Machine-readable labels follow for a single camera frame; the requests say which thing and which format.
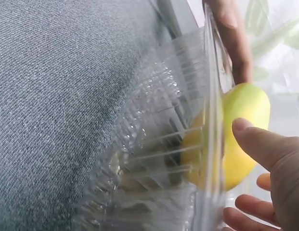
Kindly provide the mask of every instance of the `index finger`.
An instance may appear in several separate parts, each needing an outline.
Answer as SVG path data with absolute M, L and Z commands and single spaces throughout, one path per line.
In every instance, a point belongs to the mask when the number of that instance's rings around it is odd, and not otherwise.
M 245 33 L 244 22 L 234 0 L 205 0 L 213 11 L 217 27 L 233 64 L 235 84 L 253 81 L 253 56 Z M 225 12 L 236 19 L 236 26 L 228 26 Z

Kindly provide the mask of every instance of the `gray knit fabric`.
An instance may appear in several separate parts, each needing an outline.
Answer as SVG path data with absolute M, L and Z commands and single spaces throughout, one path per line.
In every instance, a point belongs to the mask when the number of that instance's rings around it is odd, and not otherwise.
M 0 231 L 70 230 L 133 73 L 168 40 L 147 0 L 0 0 Z

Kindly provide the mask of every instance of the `fingernail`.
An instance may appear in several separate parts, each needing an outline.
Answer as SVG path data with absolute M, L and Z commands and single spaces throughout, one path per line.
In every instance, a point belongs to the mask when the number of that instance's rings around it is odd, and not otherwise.
M 237 28 L 238 22 L 236 16 L 233 13 L 223 13 L 222 14 L 223 23 L 230 28 Z
M 253 127 L 253 125 L 243 118 L 238 118 L 233 121 L 233 129 L 237 131 L 243 131 L 247 128 Z

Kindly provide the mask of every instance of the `yellow fruit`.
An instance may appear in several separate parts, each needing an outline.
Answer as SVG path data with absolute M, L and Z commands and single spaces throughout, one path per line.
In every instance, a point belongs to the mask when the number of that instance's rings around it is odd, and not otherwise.
M 223 96 L 222 104 L 224 125 L 224 156 L 222 166 L 225 190 L 228 191 L 240 184 L 256 166 L 256 162 L 240 148 L 235 140 L 232 132 L 232 122 L 240 117 L 247 119 L 256 127 L 268 129 L 270 102 L 262 89 L 253 84 L 244 83 L 235 86 L 226 93 Z M 195 118 L 190 128 L 206 127 L 207 121 L 204 122 L 204 112 L 202 112 Z M 205 171 L 202 173 L 201 169 L 206 169 L 206 166 L 204 166 L 206 156 L 203 153 L 207 152 L 206 145 L 208 142 L 206 137 L 201 137 L 202 134 L 206 135 L 206 131 L 201 132 L 200 129 L 196 129 L 189 132 L 184 137 L 181 146 L 184 150 L 181 155 L 181 165 L 194 167 L 194 169 L 186 172 L 185 176 L 190 182 L 199 185 L 200 188 L 204 188 L 206 177 L 204 175 Z M 198 145 L 201 145 L 203 149 L 191 148 Z

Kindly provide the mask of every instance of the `plastic packaging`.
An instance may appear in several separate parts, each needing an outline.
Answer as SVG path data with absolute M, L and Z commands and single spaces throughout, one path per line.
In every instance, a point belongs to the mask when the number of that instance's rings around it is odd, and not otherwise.
M 234 83 L 212 13 L 205 11 L 205 29 L 162 47 L 139 73 L 113 143 L 85 188 L 74 230 L 218 230 L 225 202 L 221 94 Z M 190 129 L 200 112 L 203 125 Z M 181 165 L 181 141 L 196 129 L 206 139 L 186 149 L 196 149 L 204 162 L 196 167 L 205 176 L 198 185 L 184 176 L 195 167 Z

